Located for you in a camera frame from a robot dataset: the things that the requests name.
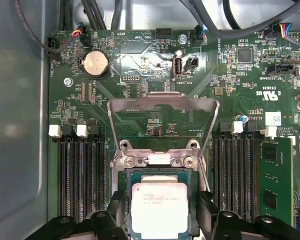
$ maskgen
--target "gray metal panel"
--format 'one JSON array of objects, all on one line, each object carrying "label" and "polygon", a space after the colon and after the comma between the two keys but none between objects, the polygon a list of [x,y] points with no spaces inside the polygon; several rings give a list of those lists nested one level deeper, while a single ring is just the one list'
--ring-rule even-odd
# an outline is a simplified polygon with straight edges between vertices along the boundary
[{"label": "gray metal panel", "polygon": [[[0,240],[24,239],[47,221],[48,62],[25,34],[13,2],[0,0]],[[55,28],[55,1],[21,3],[39,38],[45,9]]]},{"label": "gray metal panel", "polygon": [[[37,36],[43,39],[45,33],[55,29],[58,1],[21,1]],[[109,27],[115,0],[98,1]],[[228,29],[222,0],[203,2],[218,28]],[[291,0],[230,2],[242,27],[260,23],[293,3]],[[300,11],[287,22],[300,28]],[[178,0],[124,0],[120,28],[188,29],[195,24]],[[42,60],[43,52],[26,35],[12,0],[0,0],[1,26],[5,27],[0,28],[0,239],[23,239],[47,220],[48,62]]]}]

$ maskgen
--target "usb port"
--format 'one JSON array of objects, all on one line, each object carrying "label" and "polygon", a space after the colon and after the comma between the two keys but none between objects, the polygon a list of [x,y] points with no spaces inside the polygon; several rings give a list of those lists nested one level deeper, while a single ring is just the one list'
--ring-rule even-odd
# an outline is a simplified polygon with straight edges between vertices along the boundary
[{"label": "usb port", "polygon": [[173,59],[173,75],[180,76],[182,75],[182,59],[180,57],[175,57]]}]

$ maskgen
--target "label sticker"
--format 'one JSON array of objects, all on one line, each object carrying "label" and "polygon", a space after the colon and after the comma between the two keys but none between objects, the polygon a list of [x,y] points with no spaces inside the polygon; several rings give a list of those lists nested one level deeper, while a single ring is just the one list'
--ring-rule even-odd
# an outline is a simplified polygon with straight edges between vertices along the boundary
[{"label": "label sticker", "polygon": [[280,111],[266,111],[265,112],[266,126],[281,126],[281,112]]}]

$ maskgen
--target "mounting screw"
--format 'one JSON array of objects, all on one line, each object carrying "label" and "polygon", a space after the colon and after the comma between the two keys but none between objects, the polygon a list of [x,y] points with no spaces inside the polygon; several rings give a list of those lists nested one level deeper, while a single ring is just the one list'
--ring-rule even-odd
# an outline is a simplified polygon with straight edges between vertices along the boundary
[{"label": "mounting screw", "polygon": [[134,157],[132,156],[128,156],[125,160],[124,160],[124,165],[126,168],[133,168],[135,165],[137,164],[137,161]]},{"label": "mounting screw", "polygon": [[232,218],[234,215],[231,212],[226,211],[223,213],[223,216],[225,216],[227,218]]},{"label": "mounting screw", "polygon": [[61,224],[66,224],[68,222],[70,222],[70,219],[68,217],[63,217],[59,220],[59,223]]},{"label": "mounting screw", "polygon": [[187,157],[184,158],[183,164],[187,168],[191,168],[194,165],[194,159],[191,156],[187,156]]},{"label": "mounting screw", "polygon": [[273,221],[268,217],[263,217],[261,220],[263,222],[265,222],[266,224],[272,224],[273,223]]},{"label": "mounting screw", "polygon": [[70,77],[66,77],[64,80],[63,80],[63,84],[70,88],[73,84],[74,84],[74,80]]},{"label": "mounting screw", "polygon": [[181,34],[178,36],[178,42],[180,44],[186,44],[188,42],[188,37],[185,34]]}]

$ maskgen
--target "red wire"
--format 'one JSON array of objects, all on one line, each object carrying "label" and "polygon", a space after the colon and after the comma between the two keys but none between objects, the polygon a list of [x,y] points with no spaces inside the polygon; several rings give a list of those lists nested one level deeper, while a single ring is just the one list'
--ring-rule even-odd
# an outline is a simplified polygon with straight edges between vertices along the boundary
[{"label": "red wire", "polygon": [[287,24],[283,24],[283,25],[282,25],[282,28],[283,28],[283,35],[284,35],[284,37],[286,37],[286,28],[287,28]]}]

